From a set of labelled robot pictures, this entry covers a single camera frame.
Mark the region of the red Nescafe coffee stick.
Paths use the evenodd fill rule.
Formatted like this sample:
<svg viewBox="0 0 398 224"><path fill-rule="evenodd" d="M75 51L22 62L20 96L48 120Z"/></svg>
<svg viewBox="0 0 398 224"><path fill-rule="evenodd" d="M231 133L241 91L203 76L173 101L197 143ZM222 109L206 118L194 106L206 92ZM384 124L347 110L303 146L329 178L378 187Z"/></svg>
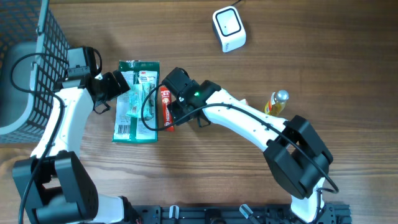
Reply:
<svg viewBox="0 0 398 224"><path fill-rule="evenodd" d="M171 104L171 92L164 86L160 88L161 100L162 100L162 112L164 119L164 126L168 126L173 123L172 116L168 109L168 105Z"/></svg>

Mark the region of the teal snack bar wrapper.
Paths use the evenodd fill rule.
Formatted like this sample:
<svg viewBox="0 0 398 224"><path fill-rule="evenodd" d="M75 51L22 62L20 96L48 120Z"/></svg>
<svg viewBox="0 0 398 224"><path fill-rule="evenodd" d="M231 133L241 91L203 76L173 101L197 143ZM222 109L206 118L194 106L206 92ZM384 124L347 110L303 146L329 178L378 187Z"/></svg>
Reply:
<svg viewBox="0 0 398 224"><path fill-rule="evenodd" d="M126 116L144 120L152 119L154 114L150 107L149 100L147 100L145 106L142 106L146 96L148 96L151 91L151 84L149 82L145 82L132 84L129 87L129 107L126 112Z"/></svg>

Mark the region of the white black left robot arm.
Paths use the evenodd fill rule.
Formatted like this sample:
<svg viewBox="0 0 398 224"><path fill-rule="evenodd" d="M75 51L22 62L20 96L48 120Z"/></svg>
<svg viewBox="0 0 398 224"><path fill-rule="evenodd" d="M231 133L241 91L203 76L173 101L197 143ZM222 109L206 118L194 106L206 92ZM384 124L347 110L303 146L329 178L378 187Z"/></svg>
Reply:
<svg viewBox="0 0 398 224"><path fill-rule="evenodd" d="M19 223L122 223L131 206L124 197L101 195L79 159L86 121L96 106L127 92L118 70L100 79L87 74L60 80L46 129L30 158L17 161L12 177L21 196Z"/></svg>

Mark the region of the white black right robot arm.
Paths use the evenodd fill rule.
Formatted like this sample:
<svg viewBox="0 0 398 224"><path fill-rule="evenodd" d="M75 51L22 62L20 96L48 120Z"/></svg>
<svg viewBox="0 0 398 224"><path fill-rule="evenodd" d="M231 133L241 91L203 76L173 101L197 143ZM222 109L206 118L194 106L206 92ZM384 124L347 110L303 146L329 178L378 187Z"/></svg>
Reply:
<svg viewBox="0 0 398 224"><path fill-rule="evenodd" d="M333 156L305 118L266 115L208 80L163 84L176 98L169 110L177 124L201 117L244 137L262 151L276 182L291 194L292 213L305 223L320 219L322 187Z"/></svg>

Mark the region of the green 3M sponge package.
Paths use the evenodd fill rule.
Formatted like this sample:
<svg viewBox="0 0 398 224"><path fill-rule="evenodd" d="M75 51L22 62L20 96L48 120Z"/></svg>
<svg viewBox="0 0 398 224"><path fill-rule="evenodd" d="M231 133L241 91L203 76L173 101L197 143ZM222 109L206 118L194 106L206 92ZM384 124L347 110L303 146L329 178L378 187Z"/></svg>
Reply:
<svg viewBox="0 0 398 224"><path fill-rule="evenodd" d="M160 63L154 61L120 61L119 71L126 79L128 85L149 82L151 91L159 84ZM149 143L157 141L157 132L150 130L156 128L158 123L158 106L157 92L150 93L146 96L143 105L149 100L153 117L150 120L131 118L126 116L129 107L128 92L117 97L116 102L116 118L114 125L114 142L123 143Z"/></svg>

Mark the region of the yellow oil bottle silver cap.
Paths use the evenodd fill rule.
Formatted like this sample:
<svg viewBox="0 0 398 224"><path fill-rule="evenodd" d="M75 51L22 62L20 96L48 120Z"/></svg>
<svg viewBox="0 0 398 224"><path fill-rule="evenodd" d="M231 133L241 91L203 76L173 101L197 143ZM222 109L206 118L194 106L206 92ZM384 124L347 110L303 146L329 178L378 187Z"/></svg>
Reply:
<svg viewBox="0 0 398 224"><path fill-rule="evenodd" d="M289 93L286 90L279 90L271 94L270 100L264 107L265 114L271 116L278 116L280 112L285 108L287 100L289 99Z"/></svg>

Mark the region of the red white juice carton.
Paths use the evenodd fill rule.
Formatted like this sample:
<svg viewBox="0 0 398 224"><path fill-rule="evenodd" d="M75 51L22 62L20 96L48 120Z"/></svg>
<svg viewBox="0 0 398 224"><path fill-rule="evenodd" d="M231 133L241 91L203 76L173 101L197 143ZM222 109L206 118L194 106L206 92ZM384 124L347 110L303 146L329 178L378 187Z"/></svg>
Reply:
<svg viewBox="0 0 398 224"><path fill-rule="evenodd" d="M242 99L242 100L240 100L240 102L243 103L243 104L245 104L245 105L249 105L249 103L247 102L246 99Z"/></svg>

